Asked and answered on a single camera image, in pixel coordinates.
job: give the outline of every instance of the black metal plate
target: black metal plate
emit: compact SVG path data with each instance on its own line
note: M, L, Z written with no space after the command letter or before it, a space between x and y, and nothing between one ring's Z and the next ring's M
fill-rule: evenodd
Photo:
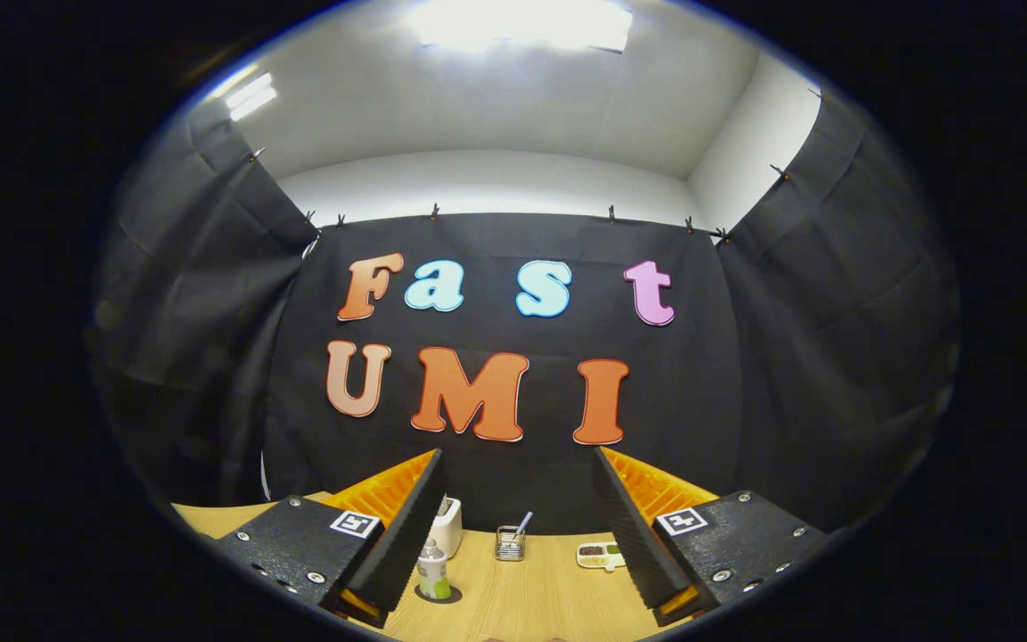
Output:
M289 496L217 543L291 597L330 609L382 532L378 517ZM308 573L325 580L317 584Z
M656 517L652 528L700 594L711 593L721 605L786 576L788 566L826 537L751 491Z

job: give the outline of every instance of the wooden table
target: wooden table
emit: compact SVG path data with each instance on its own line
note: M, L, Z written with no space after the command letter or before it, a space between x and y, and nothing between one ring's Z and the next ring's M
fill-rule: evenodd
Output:
M307 498L327 496L329 493L319 492ZM224 537L273 505L174 506L196 531ZM493 532L465 531L459 550L448 562L449 580L461 591L461 600L453 605L422 600L415 595L417 574L412 571L398 608L388 615L380 633L408 642L546 642L554 638L566 642L631 642L670 629L656 627L652 611L640 601L627 570L607 572L578 566L579 544L611 540L611 533L530 533L525 559L502 562L494 558Z

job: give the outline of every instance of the water bottle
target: water bottle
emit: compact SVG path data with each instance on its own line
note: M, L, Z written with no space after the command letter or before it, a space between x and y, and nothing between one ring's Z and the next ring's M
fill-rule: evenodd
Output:
M439 549L439 543L432 537L427 537L417 568L419 593L431 600L446 600L450 597L450 578L446 577L446 553Z

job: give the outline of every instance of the wire basket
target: wire basket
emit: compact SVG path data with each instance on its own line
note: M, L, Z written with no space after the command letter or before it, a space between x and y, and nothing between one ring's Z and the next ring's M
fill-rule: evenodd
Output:
M494 539L494 558L517 562L525 558L525 531L517 532L517 527L498 527Z

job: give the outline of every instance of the pill organizer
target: pill organizer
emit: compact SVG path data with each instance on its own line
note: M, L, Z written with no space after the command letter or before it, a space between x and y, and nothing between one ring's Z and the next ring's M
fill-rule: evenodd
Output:
M624 556L615 541L591 541L577 546L577 564L586 569L605 569L612 572L624 565Z

